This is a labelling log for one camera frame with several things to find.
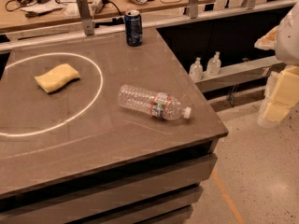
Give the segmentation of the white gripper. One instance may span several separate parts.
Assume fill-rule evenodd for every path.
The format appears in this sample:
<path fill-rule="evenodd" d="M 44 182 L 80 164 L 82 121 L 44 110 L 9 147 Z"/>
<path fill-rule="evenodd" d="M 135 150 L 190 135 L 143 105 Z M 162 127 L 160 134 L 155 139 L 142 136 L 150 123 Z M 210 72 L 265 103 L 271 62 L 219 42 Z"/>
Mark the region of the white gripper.
<path fill-rule="evenodd" d="M 256 49 L 275 49 L 278 27 L 259 38 Z M 267 79 L 264 99 L 259 109 L 257 123 L 264 128 L 273 128 L 299 103 L 299 67 L 286 67 L 280 73 L 272 71 Z"/>

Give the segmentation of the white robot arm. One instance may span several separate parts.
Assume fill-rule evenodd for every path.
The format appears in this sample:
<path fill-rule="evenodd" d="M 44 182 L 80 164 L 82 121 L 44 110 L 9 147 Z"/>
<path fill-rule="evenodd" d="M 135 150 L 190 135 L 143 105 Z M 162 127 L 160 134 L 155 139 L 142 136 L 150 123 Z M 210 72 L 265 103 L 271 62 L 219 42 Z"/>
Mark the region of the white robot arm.
<path fill-rule="evenodd" d="M 299 103 L 299 2 L 278 26 L 259 38 L 254 47 L 275 52 L 286 67 L 272 72 L 267 79 L 264 100 L 259 110 L 258 124 L 272 128 L 280 124 Z"/>

